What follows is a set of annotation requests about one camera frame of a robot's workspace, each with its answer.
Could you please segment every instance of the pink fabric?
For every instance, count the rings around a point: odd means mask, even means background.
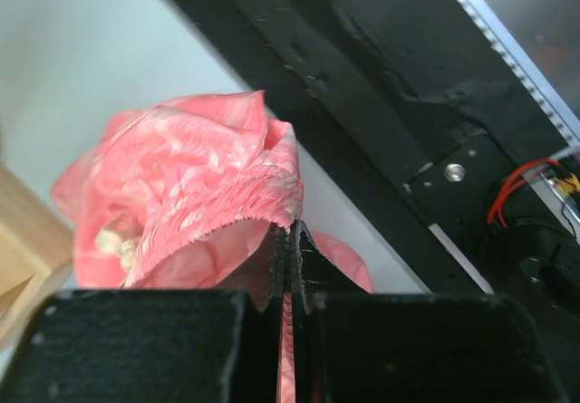
[[[80,286],[199,288],[238,267],[270,223],[287,229],[300,218],[303,185],[294,130],[266,116],[257,91],[177,98],[115,115],[52,195],[76,224]],[[136,238],[129,267],[97,247],[111,226]],[[351,248],[319,233],[314,240],[347,276],[372,289]],[[286,339],[284,402],[294,401],[291,344]]]

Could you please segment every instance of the light wood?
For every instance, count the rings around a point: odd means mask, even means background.
[[[73,233],[0,164],[0,349],[71,275]]]

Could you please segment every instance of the white surface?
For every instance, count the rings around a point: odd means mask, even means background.
[[[49,204],[53,182],[113,113],[184,94],[245,90],[165,0],[0,0],[2,157]],[[378,290],[420,291],[350,200],[300,155],[309,227],[352,246]]]

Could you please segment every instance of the black wire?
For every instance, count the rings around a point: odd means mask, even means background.
[[[572,221],[566,215],[566,212],[565,212],[566,207],[567,207],[566,201],[563,200],[562,201],[562,206],[560,207],[560,214],[566,220],[566,222],[568,223],[568,225],[570,225],[570,228],[572,228],[572,233],[574,234],[574,238],[577,240],[578,239],[578,236],[576,235],[576,229],[574,228],[574,224],[572,223]]]

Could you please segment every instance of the silver bolt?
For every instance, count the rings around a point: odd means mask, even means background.
[[[445,167],[445,178],[452,183],[458,183],[465,178],[465,168],[457,163],[451,163]]]

